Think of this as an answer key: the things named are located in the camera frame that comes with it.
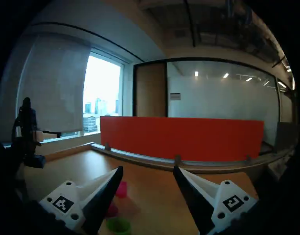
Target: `sky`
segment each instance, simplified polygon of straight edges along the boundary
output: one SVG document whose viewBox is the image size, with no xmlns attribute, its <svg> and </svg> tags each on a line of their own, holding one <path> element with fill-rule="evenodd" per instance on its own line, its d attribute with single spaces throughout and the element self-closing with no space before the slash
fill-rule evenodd
<svg viewBox="0 0 300 235">
<path fill-rule="evenodd" d="M 105 60 L 89 56 L 85 84 L 83 107 L 91 102 L 94 110 L 95 100 L 107 101 L 108 112 L 115 111 L 115 101 L 119 93 L 119 74 L 121 67 Z"/>
</svg>

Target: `roller shade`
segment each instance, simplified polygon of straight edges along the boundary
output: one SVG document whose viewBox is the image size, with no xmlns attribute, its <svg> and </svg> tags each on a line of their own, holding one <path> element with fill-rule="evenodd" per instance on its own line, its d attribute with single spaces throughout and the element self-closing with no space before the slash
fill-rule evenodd
<svg viewBox="0 0 300 235">
<path fill-rule="evenodd" d="M 40 130 L 83 129 L 83 86 L 90 47 L 70 38 L 39 36 L 20 82 L 17 108 L 31 99 Z"/>
</svg>

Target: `pink cup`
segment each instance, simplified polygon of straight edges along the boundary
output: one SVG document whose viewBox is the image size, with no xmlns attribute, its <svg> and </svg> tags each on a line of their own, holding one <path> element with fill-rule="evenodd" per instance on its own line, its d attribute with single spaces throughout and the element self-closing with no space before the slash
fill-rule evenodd
<svg viewBox="0 0 300 235">
<path fill-rule="evenodd" d="M 107 214 L 105 215 L 106 218 L 116 217 L 118 214 L 117 206 L 111 202 L 111 205 L 108 208 Z"/>
<path fill-rule="evenodd" d="M 125 197 L 127 197 L 127 182 L 125 182 L 125 181 L 121 181 L 120 182 L 115 195 L 118 198 L 125 198 Z"/>
</svg>

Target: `orange panel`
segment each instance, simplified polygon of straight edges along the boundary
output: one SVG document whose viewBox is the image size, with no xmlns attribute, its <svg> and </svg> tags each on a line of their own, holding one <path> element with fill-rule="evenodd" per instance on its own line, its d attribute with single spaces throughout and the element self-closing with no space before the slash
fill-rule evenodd
<svg viewBox="0 0 300 235">
<path fill-rule="evenodd" d="M 243 161 L 258 157 L 263 121 L 100 117 L 101 143 L 111 148 L 186 161 Z"/>
</svg>

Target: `table surface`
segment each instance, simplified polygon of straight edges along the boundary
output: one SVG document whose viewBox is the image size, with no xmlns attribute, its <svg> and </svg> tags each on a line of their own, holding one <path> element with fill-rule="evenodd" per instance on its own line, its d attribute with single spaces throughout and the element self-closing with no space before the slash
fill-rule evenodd
<svg viewBox="0 0 300 235">
<path fill-rule="evenodd" d="M 51 161 L 44 169 L 26 167 L 24 176 L 30 198 L 39 201 L 66 180 L 84 184 L 118 166 L 124 167 L 122 180 L 128 184 L 128 196 L 124 199 L 114 197 L 114 203 L 119 208 L 119 216 L 130 221 L 132 235 L 198 234 L 172 172 L 134 165 L 88 150 Z M 230 179 L 258 198 L 244 172 L 199 176 L 218 184 Z M 105 221 L 100 227 L 100 235 L 111 234 Z"/>
</svg>

